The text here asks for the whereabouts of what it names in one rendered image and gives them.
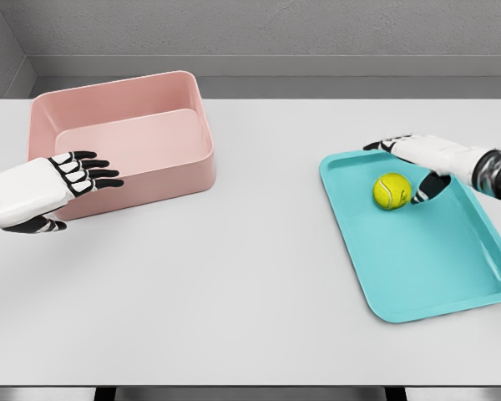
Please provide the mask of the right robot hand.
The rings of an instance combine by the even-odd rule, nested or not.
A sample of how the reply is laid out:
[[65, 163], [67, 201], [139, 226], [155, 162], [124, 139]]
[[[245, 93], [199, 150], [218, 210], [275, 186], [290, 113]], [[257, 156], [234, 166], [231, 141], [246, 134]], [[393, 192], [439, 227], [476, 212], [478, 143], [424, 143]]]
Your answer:
[[430, 170], [410, 200], [416, 205], [434, 199], [450, 185], [450, 155], [457, 146], [431, 135], [404, 135], [372, 142], [362, 149], [383, 150], [407, 163]]

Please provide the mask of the yellow tennis ball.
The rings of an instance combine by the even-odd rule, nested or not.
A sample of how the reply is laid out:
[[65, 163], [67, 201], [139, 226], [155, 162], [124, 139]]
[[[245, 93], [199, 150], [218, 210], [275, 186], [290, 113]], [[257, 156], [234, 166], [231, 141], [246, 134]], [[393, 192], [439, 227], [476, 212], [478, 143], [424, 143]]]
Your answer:
[[407, 178], [398, 173], [381, 175], [372, 187], [374, 201], [384, 210], [396, 210], [405, 206], [412, 197], [412, 186]]

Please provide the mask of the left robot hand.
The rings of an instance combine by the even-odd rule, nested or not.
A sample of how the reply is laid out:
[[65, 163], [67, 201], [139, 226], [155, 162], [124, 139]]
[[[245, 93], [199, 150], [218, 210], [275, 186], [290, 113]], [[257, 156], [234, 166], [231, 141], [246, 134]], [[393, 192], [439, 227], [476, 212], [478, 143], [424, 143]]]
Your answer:
[[50, 213], [80, 196], [124, 185], [107, 160], [85, 150], [36, 158], [1, 173], [0, 229], [23, 234], [63, 231], [67, 225]]

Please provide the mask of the blue rectangular tray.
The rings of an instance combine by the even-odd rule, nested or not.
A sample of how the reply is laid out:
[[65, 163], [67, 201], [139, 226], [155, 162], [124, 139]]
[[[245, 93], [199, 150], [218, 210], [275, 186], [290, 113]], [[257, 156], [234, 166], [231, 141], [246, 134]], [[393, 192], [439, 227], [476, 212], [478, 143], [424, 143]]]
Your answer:
[[402, 323], [501, 302], [501, 235], [457, 179], [435, 200], [385, 211], [372, 187], [386, 173], [411, 185], [428, 170], [383, 151], [327, 156], [321, 180], [368, 306]]

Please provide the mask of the pink rectangular basket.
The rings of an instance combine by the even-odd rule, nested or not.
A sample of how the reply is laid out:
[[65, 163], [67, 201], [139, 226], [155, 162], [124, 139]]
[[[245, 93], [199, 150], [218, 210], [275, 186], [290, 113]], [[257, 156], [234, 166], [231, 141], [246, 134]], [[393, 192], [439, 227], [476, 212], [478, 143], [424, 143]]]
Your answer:
[[41, 94], [30, 108], [29, 159], [88, 150], [124, 181], [56, 211], [71, 221], [208, 190], [214, 146], [195, 76], [174, 71]]

